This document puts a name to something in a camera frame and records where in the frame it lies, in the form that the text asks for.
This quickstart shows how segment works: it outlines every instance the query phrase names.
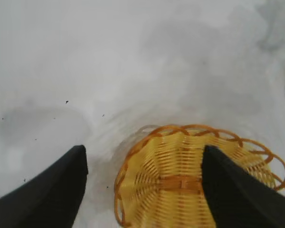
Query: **wicker basket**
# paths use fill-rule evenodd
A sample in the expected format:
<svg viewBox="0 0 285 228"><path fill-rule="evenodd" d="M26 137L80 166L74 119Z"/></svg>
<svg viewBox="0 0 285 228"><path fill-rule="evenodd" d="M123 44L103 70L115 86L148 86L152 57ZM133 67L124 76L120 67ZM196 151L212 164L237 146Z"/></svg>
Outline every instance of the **wicker basket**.
<svg viewBox="0 0 285 228"><path fill-rule="evenodd" d="M285 189L285 178L268 166L274 158L285 163L262 144L205 125L168 125L128 152L114 186L118 223L133 228L216 227L201 184L206 144L219 147L265 185Z"/></svg>

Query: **woven rattan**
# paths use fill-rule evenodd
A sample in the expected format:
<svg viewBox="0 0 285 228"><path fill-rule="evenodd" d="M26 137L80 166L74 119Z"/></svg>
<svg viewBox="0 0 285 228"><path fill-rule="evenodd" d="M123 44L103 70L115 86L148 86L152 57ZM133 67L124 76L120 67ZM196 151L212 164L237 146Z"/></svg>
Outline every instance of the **woven rattan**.
<svg viewBox="0 0 285 228"><path fill-rule="evenodd" d="M122 227L216 227L201 184L205 145L219 147L237 165L274 190L285 189L268 164L284 161L267 147L206 125L167 125L127 154L115 180L114 210Z"/></svg>

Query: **yellow wicker basket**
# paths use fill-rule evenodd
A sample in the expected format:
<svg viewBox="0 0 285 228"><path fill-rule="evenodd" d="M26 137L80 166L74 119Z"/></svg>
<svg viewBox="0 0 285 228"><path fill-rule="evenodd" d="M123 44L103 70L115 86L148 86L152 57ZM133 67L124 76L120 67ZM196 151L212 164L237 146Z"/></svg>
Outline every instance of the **yellow wicker basket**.
<svg viewBox="0 0 285 228"><path fill-rule="evenodd" d="M262 144L206 125L168 125L152 131L127 154L115 180L114 210L122 227L216 227L201 184L204 146L219 147L237 165L278 191L275 158Z"/></svg>

